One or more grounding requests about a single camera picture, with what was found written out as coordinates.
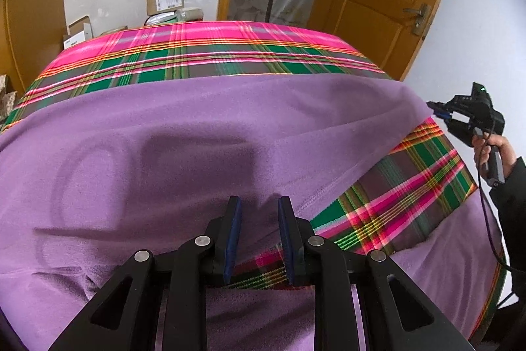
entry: person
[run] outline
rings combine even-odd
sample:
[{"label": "person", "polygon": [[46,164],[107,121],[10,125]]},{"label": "person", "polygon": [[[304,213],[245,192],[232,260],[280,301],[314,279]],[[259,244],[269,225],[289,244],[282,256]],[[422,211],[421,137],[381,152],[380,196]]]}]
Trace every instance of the person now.
[{"label": "person", "polygon": [[[475,164],[478,166],[487,162],[490,152],[488,145],[499,148],[506,180],[503,185],[490,191],[490,197],[498,211],[510,266],[520,271],[526,271],[526,252],[523,246],[526,235],[526,165],[522,157],[517,157],[514,148],[506,137],[491,135],[486,142],[487,137],[487,135],[484,138],[473,137]],[[501,308],[496,312],[484,337],[485,342],[503,344],[505,338],[510,334],[524,336],[524,329],[526,329],[526,272],[512,272],[512,291],[519,298],[519,302]],[[514,324],[519,330],[517,322],[522,323],[523,330],[511,332],[510,329]]]}]

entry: plaid bedsheet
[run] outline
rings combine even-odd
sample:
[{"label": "plaid bedsheet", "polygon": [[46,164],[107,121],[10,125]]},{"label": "plaid bedsheet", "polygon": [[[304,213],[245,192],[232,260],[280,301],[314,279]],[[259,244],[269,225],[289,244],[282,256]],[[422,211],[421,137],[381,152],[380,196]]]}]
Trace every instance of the plaid bedsheet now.
[{"label": "plaid bedsheet", "polygon": [[[43,107],[84,93],[167,79],[260,73],[348,73],[389,79],[340,39],[253,22],[196,22],[126,30],[61,53],[33,82],[5,131]],[[342,249],[386,253],[412,247],[476,189],[456,150],[429,118],[311,220]],[[504,280],[497,269],[477,340]],[[236,267],[230,287],[286,288],[279,245]]]}]

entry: door handle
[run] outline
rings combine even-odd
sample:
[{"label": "door handle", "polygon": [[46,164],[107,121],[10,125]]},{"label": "door handle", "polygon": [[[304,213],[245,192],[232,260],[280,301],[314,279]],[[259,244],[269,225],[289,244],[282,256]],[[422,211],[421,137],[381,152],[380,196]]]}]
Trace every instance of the door handle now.
[{"label": "door handle", "polygon": [[402,11],[405,13],[417,15],[411,32],[413,35],[422,36],[425,29],[425,21],[427,20],[431,11],[429,5],[427,5],[427,3],[423,3],[419,10],[415,10],[414,8],[404,8]]}]

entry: purple blanket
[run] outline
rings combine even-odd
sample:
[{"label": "purple blanket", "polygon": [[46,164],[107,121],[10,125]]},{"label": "purple blanket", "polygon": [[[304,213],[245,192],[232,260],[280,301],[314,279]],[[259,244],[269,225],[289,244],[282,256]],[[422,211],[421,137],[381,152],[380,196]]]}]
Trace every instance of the purple blanket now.
[{"label": "purple blanket", "polygon": [[[399,82],[343,74],[154,82],[41,109],[0,136],[0,308],[30,351],[45,350],[116,265],[202,233],[234,194],[246,261],[279,241],[279,196],[314,217],[429,114]],[[264,292],[234,293],[273,333],[247,325],[231,335],[238,348],[222,340],[236,311],[214,290],[211,349],[271,349],[284,326],[296,345],[273,349],[309,342],[308,299],[283,295],[278,316],[257,303],[272,300]]]}]

